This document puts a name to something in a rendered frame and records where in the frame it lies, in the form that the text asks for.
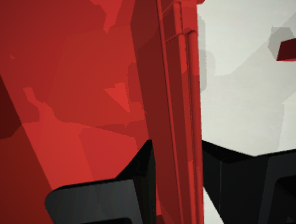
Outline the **small red block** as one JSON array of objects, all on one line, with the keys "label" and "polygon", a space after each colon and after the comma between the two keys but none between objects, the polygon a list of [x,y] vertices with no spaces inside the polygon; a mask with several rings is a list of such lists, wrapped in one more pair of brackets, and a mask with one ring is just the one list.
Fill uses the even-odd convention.
[{"label": "small red block", "polygon": [[276,61],[296,61],[296,38],[281,42]]}]

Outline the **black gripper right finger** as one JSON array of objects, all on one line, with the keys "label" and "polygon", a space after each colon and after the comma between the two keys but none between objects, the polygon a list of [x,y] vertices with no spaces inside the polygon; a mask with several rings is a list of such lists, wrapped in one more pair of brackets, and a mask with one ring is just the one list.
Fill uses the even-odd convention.
[{"label": "black gripper right finger", "polygon": [[203,179],[224,224],[268,224],[274,186],[296,175],[296,149],[243,154],[202,140]]}]

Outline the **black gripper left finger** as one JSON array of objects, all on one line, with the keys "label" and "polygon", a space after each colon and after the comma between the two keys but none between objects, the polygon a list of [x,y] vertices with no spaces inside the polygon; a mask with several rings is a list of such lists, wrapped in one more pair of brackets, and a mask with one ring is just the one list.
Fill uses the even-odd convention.
[{"label": "black gripper left finger", "polygon": [[46,196],[45,208],[54,224],[119,218],[129,218],[132,224],[157,224],[152,139],[114,179],[58,187]]}]

